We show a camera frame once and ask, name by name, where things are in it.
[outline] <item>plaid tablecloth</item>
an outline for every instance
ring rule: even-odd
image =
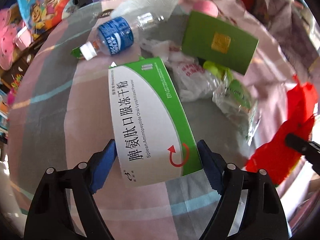
[[[108,93],[108,66],[138,60],[140,47],[113,57],[99,55],[79,61],[70,52],[92,39],[95,28],[108,18],[94,19],[93,13],[116,8],[123,0],[105,0],[78,10],[63,20],[50,34],[36,55],[19,88],[10,113],[9,168],[12,187],[23,213],[27,213],[38,183],[48,167],[73,168],[101,151],[114,137]],[[239,77],[260,99],[263,118],[257,131],[256,146],[268,142],[286,119],[286,81],[294,73],[278,50],[276,41],[237,0],[214,0],[237,24],[258,38],[260,43],[245,77]],[[191,0],[182,0],[188,7]],[[183,18],[182,9],[177,17]],[[170,35],[183,29],[168,22],[162,32]],[[159,38],[161,32],[155,33]],[[227,162],[244,166],[252,154],[229,120],[212,101],[198,100],[183,104],[195,140],[204,139],[212,151]],[[115,239],[196,240],[203,233],[220,199],[203,171],[158,183],[125,188],[116,159],[104,187],[94,199]],[[75,203],[70,209],[76,225],[81,223]],[[244,202],[230,233],[241,220]]]

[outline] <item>red curved arrow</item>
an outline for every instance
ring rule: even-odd
[[[175,167],[182,167],[183,165],[185,165],[186,163],[187,163],[187,161],[188,161],[188,159],[189,159],[189,155],[190,155],[190,152],[189,152],[189,147],[185,144],[185,143],[182,143],[182,145],[186,148],[186,157],[185,157],[185,159],[183,160],[183,162],[182,163],[180,163],[180,164],[176,164],[176,163],[174,163],[173,162],[173,160],[172,160],[172,153],[175,153],[176,152],[176,150],[174,149],[174,146],[172,145],[170,148],[168,148],[168,151],[170,151],[170,163],[173,165],[173,166],[175,166]]]

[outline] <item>gold square emblem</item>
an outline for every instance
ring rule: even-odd
[[[227,54],[231,43],[231,38],[221,33],[215,33],[211,43],[211,49],[223,54]]]

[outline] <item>plastic bottle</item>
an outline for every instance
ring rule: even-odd
[[[138,39],[139,29],[152,28],[162,21],[164,21],[162,16],[158,17],[151,13],[137,17],[132,15],[116,17],[101,24],[97,28],[96,39],[80,46],[79,49],[86,60],[92,59],[98,52],[115,55],[132,46]]]

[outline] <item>red cloth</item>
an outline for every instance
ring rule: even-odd
[[[303,86],[298,83],[287,92],[287,98],[288,120],[280,126],[269,143],[255,151],[246,164],[247,171],[265,169],[276,185],[289,175],[301,157],[301,154],[286,146],[285,137],[288,133],[294,133],[308,140],[315,120],[313,110],[318,102],[316,89],[308,82]]]

